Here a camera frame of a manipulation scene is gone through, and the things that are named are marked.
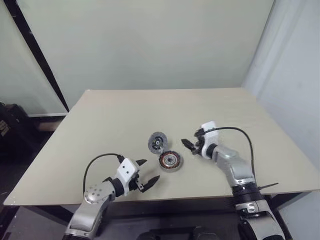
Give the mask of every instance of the gray wall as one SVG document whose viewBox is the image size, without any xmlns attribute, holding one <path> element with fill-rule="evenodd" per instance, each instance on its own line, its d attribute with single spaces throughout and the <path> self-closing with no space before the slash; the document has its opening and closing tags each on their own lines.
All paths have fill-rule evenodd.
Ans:
<svg viewBox="0 0 320 240">
<path fill-rule="evenodd" d="M 30 115 L 65 113 L 30 52 L 4 1 L 0 1 L 0 102 Z"/>
<path fill-rule="evenodd" d="M 318 170 L 319 7 L 319 0 L 276 2 L 244 84 Z M 319 191 L 282 208 L 280 213 L 293 239 L 320 239 Z"/>
<path fill-rule="evenodd" d="M 72 107 L 86 89 L 240 87 L 273 0 L 19 0 Z"/>
</svg>

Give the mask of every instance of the floor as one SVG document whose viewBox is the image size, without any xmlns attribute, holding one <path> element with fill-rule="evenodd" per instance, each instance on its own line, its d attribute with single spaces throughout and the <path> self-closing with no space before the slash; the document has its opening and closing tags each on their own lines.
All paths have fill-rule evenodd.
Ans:
<svg viewBox="0 0 320 240">
<path fill-rule="evenodd" d="M 31 150 L 31 148 L 26 147 L 26 145 L 19 145 L 19 147 L 16 148 L 19 150 L 13 151 L 14 148 L 9 150 L 10 147 L 8 147 L 5 142 L 0 142 L 0 239 L 2 239 L 4 231 L 19 209 L 18 207 L 4 207 L 4 200 L 14 189 L 15 185 L 28 169 L 29 165 L 32 163 L 33 159 L 36 157 L 40 149 L 50 138 L 63 117 L 50 117 L 49 119 L 37 117 L 29 119 L 32 119 L 31 122 L 33 122 L 34 126 L 40 129 L 37 135 L 37 147 L 33 145 L 35 148 Z"/>
<path fill-rule="evenodd" d="M 139 234 L 151 229 L 193 226 L 210 228 L 221 240 L 239 240 L 237 220 L 237 215 L 234 213 L 189 217 L 116 219 L 102 225 L 102 233 L 95 240 L 135 240 Z M 57 240 L 62 238 L 65 229 L 66 227 L 61 224 L 20 207 L 7 229 L 6 240 Z M 161 240 L 187 239 L 187 234 L 163 235 L 161 237 Z"/>
</svg>

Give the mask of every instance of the beige tabletop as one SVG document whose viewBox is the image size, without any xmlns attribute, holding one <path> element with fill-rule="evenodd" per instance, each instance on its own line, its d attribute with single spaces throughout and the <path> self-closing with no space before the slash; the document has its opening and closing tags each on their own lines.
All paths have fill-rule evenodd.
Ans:
<svg viewBox="0 0 320 240">
<path fill-rule="evenodd" d="M 147 159 L 142 182 L 156 175 L 159 181 L 145 193 L 133 191 L 117 201 L 231 196 L 223 172 L 210 160 L 193 156 L 181 139 L 203 123 L 239 127 L 251 138 L 258 185 L 279 182 L 263 194 L 318 190 L 319 172 L 293 141 L 242 88 L 179 90 L 87 90 L 34 159 L 5 205 L 66 205 L 82 201 L 87 164 L 103 153 L 118 153 L 133 160 Z M 163 172 L 158 156 L 148 149 L 153 132 L 166 134 L 170 149 L 184 158 L 182 168 Z M 223 130 L 219 143 L 237 150 L 250 164 L 246 138 Z M 106 156 L 92 164 L 87 186 L 113 177 L 119 163 Z"/>
</svg>

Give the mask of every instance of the black cable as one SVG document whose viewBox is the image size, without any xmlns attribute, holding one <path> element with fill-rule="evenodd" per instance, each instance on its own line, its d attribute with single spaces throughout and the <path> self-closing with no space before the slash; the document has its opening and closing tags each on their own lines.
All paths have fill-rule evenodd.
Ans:
<svg viewBox="0 0 320 240">
<path fill-rule="evenodd" d="M 250 146 L 250 152 L 251 152 L 251 169 L 252 169 L 253 176 L 256 177 L 255 164 L 254 164 L 254 149 L 252 147 L 252 142 L 250 140 L 250 137 L 248 136 L 248 134 L 245 131 L 243 131 L 241 128 L 234 127 L 234 126 L 223 126 L 223 127 L 216 127 L 216 128 L 209 129 L 209 130 L 205 131 L 203 133 L 203 135 L 210 133 L 210 132 L 213 132 L 213 131 L 224 130 L 224 129 L 237 130 L 237 131 L 243 133 L 245 135 L 246 139 L 248 139 L 249 146 Z"/>
<path fill-rule="evenodd" d="M 86 191 L 86 178 L 87 178 L 87 173 L 88 173 L 88 170 L 91 166 L 91 164 L 97 160 L 98 158 L 101 158 L 101 157 L 104 157 L 104 156 L 116 156 L 118 158 L 119 161 L 122 161 L 124 159 L 124 157 L 120 154 L 116 154 L 116 153 L 104 153 L 104 154 L 101 154 L 99 156 L 96 156 L 94 159 L 92 159 L 88 166 L 86 166 L 86 169 L 85 169 L 85 172 L 84 172 L 84 176 L 83 176 L 83 184 L 82 184 L 82 192 L 85 193 Z"/>
<path fill-rule="evenodd" d="M 279 184 L 278 182 L 275 182 L 275 183 L 272 183 L 272 184 L 268 184 L 268 185 L 265 185 L 265 186 L 258 186 L 258 189 L 261 190 L 261 189 L 266 189 L 266 188 L 269 188 L 269 187 L 272 187 L 272 186 L 275 186 Z"/>
</svg>

